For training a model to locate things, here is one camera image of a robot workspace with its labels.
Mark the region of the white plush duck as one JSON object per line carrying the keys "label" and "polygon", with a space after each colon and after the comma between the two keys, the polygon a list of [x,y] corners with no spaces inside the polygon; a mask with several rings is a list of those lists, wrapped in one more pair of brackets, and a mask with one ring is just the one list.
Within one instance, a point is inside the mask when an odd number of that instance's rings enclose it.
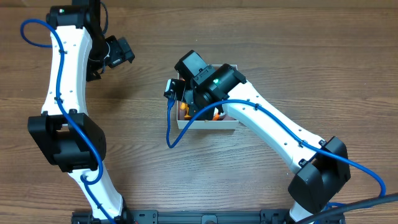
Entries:
{"label": "white plush duck", "polygon": [[226,116],[225,112],[221,112],[217,108],[215,108],[212,120],[221,121],[224,119],[225,116]]}

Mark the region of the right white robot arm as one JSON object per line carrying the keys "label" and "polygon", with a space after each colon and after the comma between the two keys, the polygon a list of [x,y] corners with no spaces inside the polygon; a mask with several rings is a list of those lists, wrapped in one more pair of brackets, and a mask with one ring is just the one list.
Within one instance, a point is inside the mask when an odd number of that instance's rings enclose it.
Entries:
{"label": "right white robot arm", "polygon": [[294,177],[288,192],[294,200],[287,223],[296,223],[324,211],[349,181],[351,174],[345,144],[337,137],[326,141],[303,129],[265,100],[254,85],[230,64],[213,67],[194,50],[174,66],[164,92],[171,109],[185,105],[187,131],[195,121],[227,116],[239,121],[285,162]]}

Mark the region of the orange dinosaur toy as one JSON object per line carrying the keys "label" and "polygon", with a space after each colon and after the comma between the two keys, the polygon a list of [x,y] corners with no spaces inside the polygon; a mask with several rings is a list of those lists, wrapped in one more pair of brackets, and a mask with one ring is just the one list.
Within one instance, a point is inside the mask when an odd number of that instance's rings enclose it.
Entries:
{"label": "orange dinosaur toy", "polygon": [[178,115],[180,120],[191,120],[192,117],[189,115],[189,105],[186,103],[180,103]]}

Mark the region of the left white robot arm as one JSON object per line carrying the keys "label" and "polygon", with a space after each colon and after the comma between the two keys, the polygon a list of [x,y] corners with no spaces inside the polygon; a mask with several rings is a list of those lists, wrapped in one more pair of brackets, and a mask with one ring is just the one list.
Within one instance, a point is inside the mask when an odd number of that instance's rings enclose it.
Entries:
{"label": "left white robot arm", "polygon": [[132,62],[134,53],[126,39],[106,35],[108,12],[101,1],[53,6],[43,25],[51,38],[50,83],[40,114],[28,119],[28,132],[91,206],[88,213],[73,213],[72,223],[133,223],[105,167],[106,137],[88,116],[86,84],[99,80],[106,68]]}

